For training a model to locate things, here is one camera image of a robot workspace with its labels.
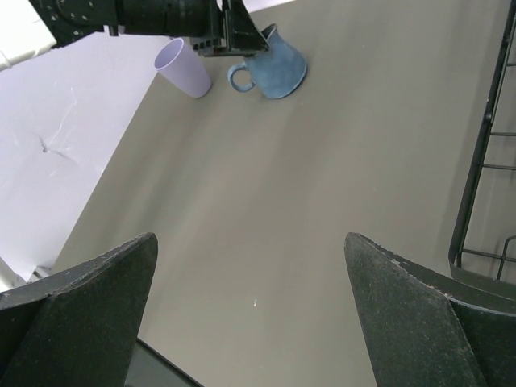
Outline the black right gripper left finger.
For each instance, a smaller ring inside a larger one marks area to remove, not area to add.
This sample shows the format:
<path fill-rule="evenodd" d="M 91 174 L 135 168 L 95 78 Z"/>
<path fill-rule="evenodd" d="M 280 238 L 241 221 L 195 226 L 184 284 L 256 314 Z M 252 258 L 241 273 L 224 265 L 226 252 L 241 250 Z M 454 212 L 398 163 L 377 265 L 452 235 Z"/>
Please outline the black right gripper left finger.
<path fill-rule="evenodd" d="M 145 233 L 1 294 L 3 386 L 122 386 L 158 257 Z"/>

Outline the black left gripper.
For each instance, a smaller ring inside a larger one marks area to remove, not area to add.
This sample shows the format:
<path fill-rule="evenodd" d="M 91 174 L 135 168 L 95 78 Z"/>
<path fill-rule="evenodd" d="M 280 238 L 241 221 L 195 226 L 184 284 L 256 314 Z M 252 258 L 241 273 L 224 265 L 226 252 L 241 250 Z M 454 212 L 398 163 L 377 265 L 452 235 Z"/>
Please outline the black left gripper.
<path fill-rule="evenodd" d="M 193 50 L 203 57 L 230 56 L 231 50 L 243 55 L 267 52 L 269 46 L 254 24 L 243 1 L 231 0 L 231 50 L 227 43 L 227 15 L 224 6 L 215 0 L 201 1 L 202 33 L 189 39 Z"/>

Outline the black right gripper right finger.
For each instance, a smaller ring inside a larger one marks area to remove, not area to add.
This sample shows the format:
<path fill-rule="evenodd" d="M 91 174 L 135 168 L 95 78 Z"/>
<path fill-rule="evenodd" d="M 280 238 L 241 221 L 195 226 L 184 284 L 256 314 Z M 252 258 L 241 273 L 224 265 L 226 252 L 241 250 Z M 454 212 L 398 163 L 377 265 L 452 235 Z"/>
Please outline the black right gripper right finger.
<path fill-rule="evenodd" d="M 379 386 L 513 386 L 515 287 L 456 280 L 350 233 L 347 273 Z"/>

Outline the blue patterned ceramic jug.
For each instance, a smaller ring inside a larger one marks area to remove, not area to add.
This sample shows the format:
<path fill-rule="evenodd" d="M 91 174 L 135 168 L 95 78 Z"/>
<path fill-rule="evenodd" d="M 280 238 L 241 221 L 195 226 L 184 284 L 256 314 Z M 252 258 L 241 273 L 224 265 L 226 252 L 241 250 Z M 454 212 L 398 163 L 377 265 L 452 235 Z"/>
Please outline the blue patterned ceramic jug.
<path fill-rule="evenodd" d="M 246 93 L 257 86 L 267 99 L 285 98 L 306 78 L 306 58 L 280 36 L 276 23 L 270 24 L 261 33 L 266 38 L 269 50 L 245 56 L 242 63 L 231 66 L 227 71 L 227 80 L 240 93 Z M 249 72 L 250 81 L 246 85 L 234 79 L 240 71 Z"/>

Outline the lavender plastic cup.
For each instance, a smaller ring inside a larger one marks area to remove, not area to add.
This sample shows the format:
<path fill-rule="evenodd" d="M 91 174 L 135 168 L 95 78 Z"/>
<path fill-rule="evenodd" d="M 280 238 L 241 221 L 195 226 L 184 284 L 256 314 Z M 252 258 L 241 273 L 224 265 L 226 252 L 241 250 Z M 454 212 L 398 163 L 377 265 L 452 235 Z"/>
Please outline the lavender plastic cup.
<path fill-rule="evenodd" d="M 212 82 L 200 56 L 182 38 L 171 39 L 157 54 L 155 70 L 191 98 L 202 98 Z"/>

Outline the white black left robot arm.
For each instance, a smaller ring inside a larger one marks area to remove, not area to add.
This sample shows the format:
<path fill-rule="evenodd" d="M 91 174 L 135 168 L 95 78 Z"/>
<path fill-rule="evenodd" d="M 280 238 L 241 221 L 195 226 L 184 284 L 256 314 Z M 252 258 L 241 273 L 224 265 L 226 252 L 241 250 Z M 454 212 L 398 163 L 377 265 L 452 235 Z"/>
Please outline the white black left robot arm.
<path fill-rule="evenodd" d="M 63 48 L 105 28 L 111 36 L 187 37 L 205 57 L 253 56 L 269 44 L 242 1 L 47 0 L 32 1 Z"/>

